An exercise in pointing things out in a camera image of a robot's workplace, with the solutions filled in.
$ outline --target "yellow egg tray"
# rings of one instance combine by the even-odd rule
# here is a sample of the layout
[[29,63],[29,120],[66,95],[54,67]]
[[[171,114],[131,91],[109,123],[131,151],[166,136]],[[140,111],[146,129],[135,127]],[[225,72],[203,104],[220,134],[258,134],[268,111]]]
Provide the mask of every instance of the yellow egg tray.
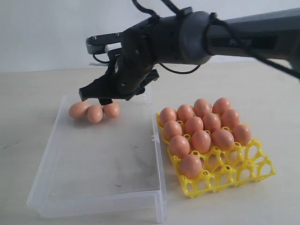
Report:
[[[163,131],[159,123],[158,113],[156,117],[158,127]],[[163,140],[169,145],[169,141],[165,139],[163,132],[161,134]],[[184,134],[184,137],[190,142],[190,135]],[[191,149],[190,154],[198,156],[202,162],[202,171],[194,179],[188,179],[180,173],[178,163],[181,159],[172,155],[169,147],[167,151],[184,194],[194,198],[204,193],[219,192],[225,188],[239,187],[249,182],[259,182],[269,176],[275,175],[276,172],[274,171],[272,161],[263,153],[261,146],[261,141],[255,138],[251,139],[245,146],[242,146],[239,142],[235,142],[234,147],[226,151],[221,150],[218,146],[212,146],[210,151],[205,154]],[[253,147],[256,148],[257,152],[251,157],[249,152]],[[270,171],[264,172],[263,167],[265,166]],[[244,175],[244,171],[248,174],[246,177],[242,176],[242,174]]]

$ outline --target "white wall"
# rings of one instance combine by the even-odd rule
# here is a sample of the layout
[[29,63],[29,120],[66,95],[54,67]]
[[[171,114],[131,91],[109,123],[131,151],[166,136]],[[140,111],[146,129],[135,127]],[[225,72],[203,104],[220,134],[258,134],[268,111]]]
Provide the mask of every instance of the white wall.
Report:
[[[159,0],[139,0],[160,16],[172,13]],[[219,18],[300,7],[300,0],[173,0]],[[123,31],[147,16],[131,0],[0,0],[0,72],[92,68],[85,39]],[[240,60],[214,57],[211,61]]]

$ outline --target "yellow plastic egg holder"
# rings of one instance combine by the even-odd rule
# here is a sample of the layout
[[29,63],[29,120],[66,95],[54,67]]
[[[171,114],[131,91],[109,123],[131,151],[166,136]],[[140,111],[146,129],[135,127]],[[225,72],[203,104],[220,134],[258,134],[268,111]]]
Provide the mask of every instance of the yellow plastic egg holder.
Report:
[[[156,117],[158,127],[163,131],[163,128],[159,123],[158,113],[156,114]],[[179,120],[177,122],[184,128],[182,121]],[[184,137],[190,142],[190,135],[184,134]],[[162,138],[168,145],[170,144],[170,142],[164,137],[163,132]],[[235,142],[234,147],[231,150],[226,151],[221,150],[218,146],[212,146],[210,151],[206,154],[201,154],[196,150],[191,150],[190,154],[198,156],[201,161],[205,163],[201,173],[194,179],[188,179],[186,176],[180,173],[178,169],[178,163],[181,161],[181,159],[175,155],[172,155],[169,147],[167,148],[167,151],[177,173],[184,194],[194,198],[201,196],[204,193],[219,192],[225,188],[239,187],[249,182],[259,182],[269,176],[275,175],[276,172],[274,171],[272,161],[263,153],[261,145],[261,141],[255,138],[251,139],[251,141],[244,146],[242,146],[239,142]],[[253,146],[257,148],[257,153],[254,157],[250,158],[249,151]],[[230,156],[234,151],[236,151],[237,157],[235,160],[231,160]],[[211,156],[214,156],[216,161],[213,166],[211,166],[209,163]],[[256,162],[257,159],[261,158],[263,158],[263,160]],[[270,172],[267,174],[262,174],[262,168],[265,165],[270,166]],[[246,179],[241,177],[241,174],[244,170],[249,171],[249,177]],[[226,183],[220,184],[220,180],[223,175],[227,175],[228,179]],[[204,183],[202,188],[199,188],[199,183]]]

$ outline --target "robotic arm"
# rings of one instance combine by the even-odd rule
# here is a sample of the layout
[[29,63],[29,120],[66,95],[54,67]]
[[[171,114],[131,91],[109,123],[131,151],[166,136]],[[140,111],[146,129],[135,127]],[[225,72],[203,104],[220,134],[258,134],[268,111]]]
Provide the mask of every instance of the robotic arm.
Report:
[[[82,101],[98,98],[101,105],[112,99],[130,100],[144,93],[145,86],[159,78],[156,64],[206,63],[213,55],[254,57],[300,79],[300,8],[247,16],[221,21],[216,14],[193,12],[191,7],[177,9],[170,1],[163,1],[173,12],[159,17],[133,0],[148,19],[113,34],[92,36],[86,40],[88,53],[105,53],[105,47],[121,43],[121,48],[108,51],[106,73],[86,87],[79,89]],[[290,70],[267,59],[290,62]]]

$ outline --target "plastic box lid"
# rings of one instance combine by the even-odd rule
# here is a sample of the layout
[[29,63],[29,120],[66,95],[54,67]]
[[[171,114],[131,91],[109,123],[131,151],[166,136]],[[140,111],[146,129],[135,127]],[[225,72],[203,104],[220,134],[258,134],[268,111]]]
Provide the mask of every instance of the plastic box lid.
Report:
[[[156,207],[165,222],[166,189],[152,91],[118,101],[120,116],[98,124],[74,120],[62,100],[27,205],[41,217]],[[98,100],[89,100],[98,104]]]

